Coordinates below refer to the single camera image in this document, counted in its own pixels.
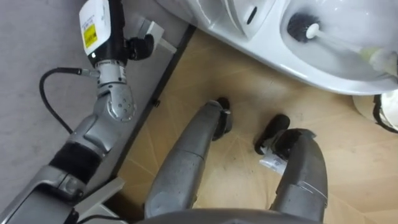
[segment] black foam padding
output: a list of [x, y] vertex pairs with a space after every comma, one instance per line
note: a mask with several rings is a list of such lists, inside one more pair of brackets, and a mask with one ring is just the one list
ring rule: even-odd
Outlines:
[[102, 159], [91, 149], [68, 142], [50, 162], [50, 166], [64, 170], [87, 184], [100, 166]]
[[307, 30], [314, 23], [320, 25], [318, 17], [298, 12], [290, 18], [289, 23], [287, 24], [287, 33], [295, 40], [307, 43]]

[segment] yellow warning label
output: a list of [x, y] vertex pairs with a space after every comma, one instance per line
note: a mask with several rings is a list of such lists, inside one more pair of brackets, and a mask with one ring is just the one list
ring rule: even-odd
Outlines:
[[84, 36], [85, 36], [86, 48], [88, 48], [89, 46], [91, 46], [92, 44], [94, 44], [97, 41], [97, 33], [95, 32], [94, 24], [90, 25], [86, 29]]

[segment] metal joint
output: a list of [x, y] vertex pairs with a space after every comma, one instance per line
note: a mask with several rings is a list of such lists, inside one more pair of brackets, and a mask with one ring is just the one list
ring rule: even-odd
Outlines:
[[95, 65], [99, 71], [98, 87], [109, 83], [127, 83], [124, 64], [117, 60], [103, 60]]
[[130, 87], [124, 83], [112, 83], [98, 90], [98, 98], [110, 94], [107, 109], [118, 121], [130, 121], [136, 112], [136, 104]]

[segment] silver metal leg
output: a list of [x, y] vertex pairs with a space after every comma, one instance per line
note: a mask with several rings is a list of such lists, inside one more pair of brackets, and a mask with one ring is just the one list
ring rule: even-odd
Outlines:
[[328, 203], [326, 166], [318, 144], [309, 135], [301, 135], [291, 149], [276, 193], [271, 210], [323, 221]]
[[145, 217], [191, 208], [195, 202], [210, 142], [223, 107], [209, 101], [200, 108], [167, 155], [145, 203]]

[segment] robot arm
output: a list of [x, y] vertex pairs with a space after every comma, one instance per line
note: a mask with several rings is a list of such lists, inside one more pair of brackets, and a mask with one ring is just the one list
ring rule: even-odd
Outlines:
[[124, 70], [129, 59], [151, 55], [153, 37], [124, 38], [121, 0], [88, 0], [79, 16], [85, 52], [95, 68], [79, 75], [95, 77], [98, 84], [93, 114], [3, 211], [0, 224], [76, 223], [73, 206], [134, 116], [136, 106]]

